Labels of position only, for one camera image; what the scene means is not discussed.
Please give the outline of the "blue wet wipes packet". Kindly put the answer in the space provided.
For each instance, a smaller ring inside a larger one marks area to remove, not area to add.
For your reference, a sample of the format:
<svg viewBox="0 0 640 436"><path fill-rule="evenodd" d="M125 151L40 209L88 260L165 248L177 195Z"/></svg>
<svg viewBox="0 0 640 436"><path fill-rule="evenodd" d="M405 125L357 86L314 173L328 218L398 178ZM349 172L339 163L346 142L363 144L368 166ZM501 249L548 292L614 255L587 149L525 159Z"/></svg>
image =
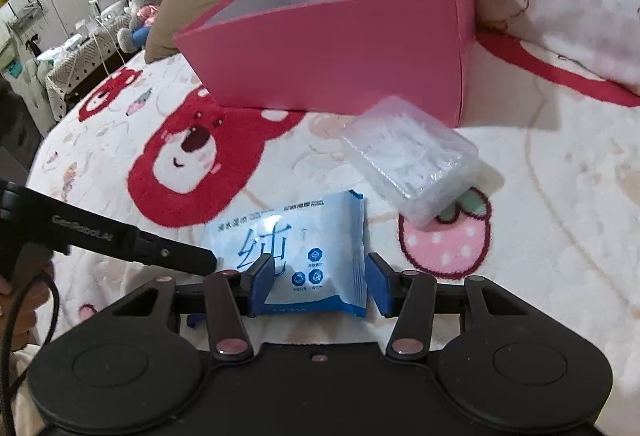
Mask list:
<svg viewBox="0 0 640 436"><path fill-rule="evenodd" d="M364 317L364 199L352 190L211 222L202 245L242 273L269 253L276 279L258 315L342 312Z"/></svg>

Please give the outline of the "clear plastic floss box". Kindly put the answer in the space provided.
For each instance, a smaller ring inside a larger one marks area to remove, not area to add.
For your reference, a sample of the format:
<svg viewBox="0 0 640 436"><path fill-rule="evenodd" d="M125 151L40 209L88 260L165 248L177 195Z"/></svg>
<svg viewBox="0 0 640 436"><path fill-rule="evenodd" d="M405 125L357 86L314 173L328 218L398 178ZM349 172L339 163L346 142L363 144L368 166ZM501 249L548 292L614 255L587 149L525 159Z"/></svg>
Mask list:
<svg viewBox="0 0 640 436"><path fill-rule="evenodd" d="M480 174L472 141L398 96L353 118L340 140L372 189L415 227L453 205Z"/></svg>

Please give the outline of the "cluttered bedside table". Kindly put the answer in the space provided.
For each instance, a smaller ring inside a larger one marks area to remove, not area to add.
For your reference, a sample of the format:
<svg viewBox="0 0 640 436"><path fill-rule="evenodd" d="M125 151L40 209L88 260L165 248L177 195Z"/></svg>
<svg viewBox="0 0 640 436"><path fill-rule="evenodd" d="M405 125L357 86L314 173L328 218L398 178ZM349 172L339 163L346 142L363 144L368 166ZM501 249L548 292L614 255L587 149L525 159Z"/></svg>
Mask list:
<svg viewBox="0 0 640 436"><path fill-rule="evenodd" d="M75 24L75 34L37 57L56 122L81 100L82 87L93 74L108 74L108 63L116 58L126 63L117 32L128 25L128 11L128 3L119 0L100 14L81 19Z"/></svg>

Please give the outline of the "red bear print blanket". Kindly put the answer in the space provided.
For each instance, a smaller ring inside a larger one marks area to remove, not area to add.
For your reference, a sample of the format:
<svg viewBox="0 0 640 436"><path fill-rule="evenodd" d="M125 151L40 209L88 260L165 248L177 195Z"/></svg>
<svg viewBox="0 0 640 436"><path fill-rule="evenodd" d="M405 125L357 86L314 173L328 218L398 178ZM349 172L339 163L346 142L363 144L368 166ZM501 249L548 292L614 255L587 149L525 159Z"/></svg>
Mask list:
<svg viewBox="0 0 640 436"><path fill-rule="evenodd" d="M614 388L603 424L632 433L639 402L639 98L568 59L480 33L461 134L472 187L410 225L350 163L344 115L217 104L181 55L134 57L43 140L30 189L212 250L221 269L274 257L273 314L254 345L386 343L370 297L332 297L369 253L442 281L481 275L586 338Z"/></svg>

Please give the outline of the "white cabinet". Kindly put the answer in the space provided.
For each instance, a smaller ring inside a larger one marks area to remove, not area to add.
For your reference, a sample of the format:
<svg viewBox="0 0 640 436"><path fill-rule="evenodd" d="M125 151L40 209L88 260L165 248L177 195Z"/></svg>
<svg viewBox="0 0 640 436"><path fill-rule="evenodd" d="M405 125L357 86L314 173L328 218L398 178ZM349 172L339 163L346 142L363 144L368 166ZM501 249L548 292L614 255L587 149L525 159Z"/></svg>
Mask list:
<svg viewBox="0 0 640 436"><path fill-rule="evenodd" d="M91 0L9 0L1 7L1 21L21 59L57 48L76 33L76 24L91 14Z"/></svg>

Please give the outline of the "grey plush toy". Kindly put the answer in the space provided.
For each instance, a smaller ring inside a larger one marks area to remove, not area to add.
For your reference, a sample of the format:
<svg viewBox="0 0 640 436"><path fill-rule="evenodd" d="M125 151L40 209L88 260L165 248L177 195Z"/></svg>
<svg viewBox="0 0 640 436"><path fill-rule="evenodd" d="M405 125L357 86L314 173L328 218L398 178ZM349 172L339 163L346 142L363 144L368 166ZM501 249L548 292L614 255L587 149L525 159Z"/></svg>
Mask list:
<svg viewBox="0 0 640 436"><path fill-rule="evenodd" d="M163 0L130 0L129 25L117 32L122 52L132 54L145 48L162 2Z"/></svg>

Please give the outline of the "pink cardboard box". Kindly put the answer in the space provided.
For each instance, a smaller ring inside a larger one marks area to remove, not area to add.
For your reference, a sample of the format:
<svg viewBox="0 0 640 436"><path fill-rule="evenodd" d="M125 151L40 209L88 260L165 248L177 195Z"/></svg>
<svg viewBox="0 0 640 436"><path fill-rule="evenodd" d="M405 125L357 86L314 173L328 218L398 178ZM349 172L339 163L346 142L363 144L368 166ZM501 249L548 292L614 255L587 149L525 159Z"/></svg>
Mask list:
<svg viewBox="0 0 640 436"><path fill-rule="evenodd" d="M175 37L229 107L358 115L397 95L462 117L474 0L221 0Z"/></svg>

